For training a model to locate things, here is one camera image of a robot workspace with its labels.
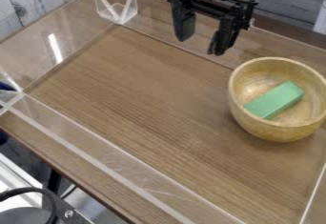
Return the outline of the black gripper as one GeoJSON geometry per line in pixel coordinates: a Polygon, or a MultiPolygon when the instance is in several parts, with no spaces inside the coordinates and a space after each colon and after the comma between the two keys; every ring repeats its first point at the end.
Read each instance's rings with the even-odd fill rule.
{"type": "Polygon", "coordinates": [[[197,12],[221,19],[219,30],[214,32],[207,53],[221,56],[233,47],[239,28],[247,30],[254,22],[258,0],[169,0],[177,39],[186,41],[195,32],[197,12]]]}

